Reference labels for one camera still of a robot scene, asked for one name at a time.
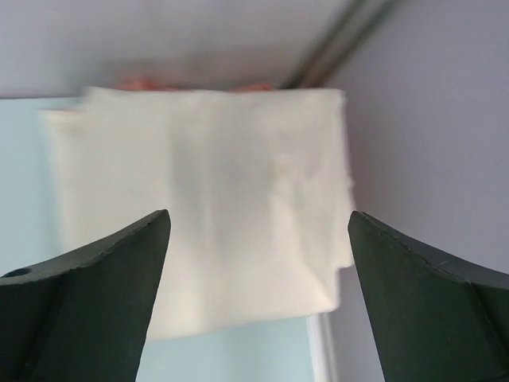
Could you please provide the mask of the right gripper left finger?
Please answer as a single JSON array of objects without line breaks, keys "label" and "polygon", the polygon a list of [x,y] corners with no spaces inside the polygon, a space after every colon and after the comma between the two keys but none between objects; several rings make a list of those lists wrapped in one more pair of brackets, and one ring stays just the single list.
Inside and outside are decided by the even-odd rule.
[{"label": "right gripper left finger", "polygon": [[4,381],[133,381],[170,236],[158,210],[1,278]]}]

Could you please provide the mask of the cream white t shirt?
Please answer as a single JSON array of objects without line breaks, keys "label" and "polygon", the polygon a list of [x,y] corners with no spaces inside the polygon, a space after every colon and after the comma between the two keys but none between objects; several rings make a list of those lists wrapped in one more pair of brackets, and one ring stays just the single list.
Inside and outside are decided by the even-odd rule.
[{"label": "cream white t shirt", "polygon": [[41,113],[67,249],[165,209],[171,234],[148,336],[338,307],[355,208],[337,89],[90,88]]}]

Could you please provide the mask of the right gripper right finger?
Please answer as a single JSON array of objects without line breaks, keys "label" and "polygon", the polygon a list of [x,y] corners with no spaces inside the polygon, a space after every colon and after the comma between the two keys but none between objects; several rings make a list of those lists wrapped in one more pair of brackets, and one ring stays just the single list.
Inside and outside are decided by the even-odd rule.
[{"label": "right gripper right finger", "polygon": [[348,234],[386,381],[506,381],[508,276],[364,212]]}]

